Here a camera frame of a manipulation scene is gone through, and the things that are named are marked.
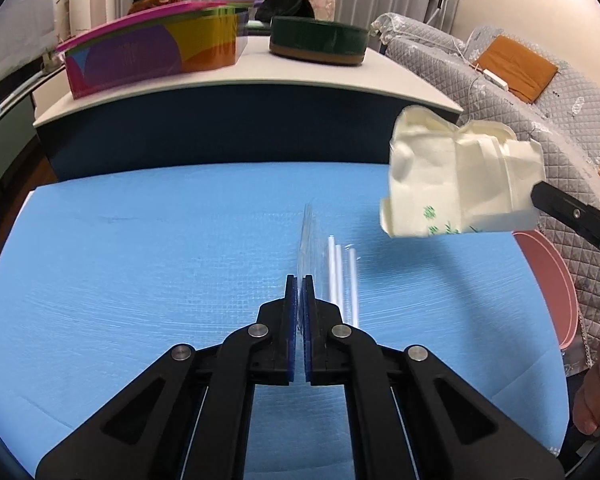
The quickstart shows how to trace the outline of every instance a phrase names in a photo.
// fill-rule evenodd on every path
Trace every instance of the blue gripper pad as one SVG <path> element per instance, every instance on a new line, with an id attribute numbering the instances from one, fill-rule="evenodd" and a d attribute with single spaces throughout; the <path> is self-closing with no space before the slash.
<path id="1" fill-rule="evenodd" d="M 302 278 L 300 288 L 300 305 L 298 307 L 298 321 L 300 325 L 302 341 L 304 342 L 304 378 L 309 383 L 312 378 L 311 366 L 311 322 L 309 319 L 309 304 L 307 291 L 307 278 Z"/>
<path id="2" fill-rule="evenodd" d="M 286 368 L 286 376 L 290 383 L 294 381 L 296 371 L 296 332 L 298 331 L 298 278 L 293 278 L 291 291 L 287 293 L 289 310 L 288 310 L 288 330 L 289 337 L 287 340 L 287 358 L 288 365 Z"/>

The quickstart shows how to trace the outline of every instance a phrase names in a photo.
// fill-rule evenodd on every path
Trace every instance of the green round box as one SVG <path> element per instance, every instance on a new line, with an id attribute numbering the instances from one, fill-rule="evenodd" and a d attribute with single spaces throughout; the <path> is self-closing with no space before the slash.
<path id="1" fill-rule="evenodd" d="M 365 59 L 368 31 L 345 23 L 275 16 L 269 49 L 283 57 L 328 64 L 358 65 Z"/>

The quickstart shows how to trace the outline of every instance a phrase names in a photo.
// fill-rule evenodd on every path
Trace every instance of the metal screw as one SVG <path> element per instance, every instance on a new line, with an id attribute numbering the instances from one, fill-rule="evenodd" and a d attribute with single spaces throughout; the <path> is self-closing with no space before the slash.
<path id="1" fill-rule="evenodd" d="M 340 339 L 344 339 L 351 335 L 351 327 L 347 325 L 334 325 L 331 333 Z"/>
<path id="2" fill-rule="evenodd" d="M 424 361 L 427 357 L 429 357 L 429 352 L 424 346 L 412 346 L 407 350 L 407 354 L 414 361 Z"/>
<path id="3" fill-rule="evenodd" d="M 264 337 L 269 333 L 269 327 L 262 323 L 254 323 L 247 330 L 251 337 Z"/>
<path id="4" fill-rule="evenodd" d="M 186 361 L 191 357 L 191 348 L 187 345 L 178 345 L 171 350 L 171 357 L 176 361 Z"/>

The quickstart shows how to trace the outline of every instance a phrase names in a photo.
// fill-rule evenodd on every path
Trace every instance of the white wall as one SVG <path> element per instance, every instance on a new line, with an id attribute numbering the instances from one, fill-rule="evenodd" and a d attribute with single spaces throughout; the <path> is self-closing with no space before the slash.
<path id="1" fill-rule="evenodd" d="M 600 85 L 597 0 L 465 0 L 451 33 L 466 40 L 487 23 L 537 43 Z"/>

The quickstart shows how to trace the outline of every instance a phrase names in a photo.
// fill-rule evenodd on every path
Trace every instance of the white power adapter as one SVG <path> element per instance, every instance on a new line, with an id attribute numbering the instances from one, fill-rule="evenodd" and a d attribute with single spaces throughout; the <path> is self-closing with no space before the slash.
<path id="1" fill-rule="evenodd" d="M 506 81 L 504 81 L 503 78 L 496 76 L 491 70 L 487 69 L 485 69 L 482 73 L 484 74 L 484 77 L 487 79 L 487 81 L 491 81 L 494 85 L 499 86 L 505 92 L 509 91 L 509 85 Z"/>

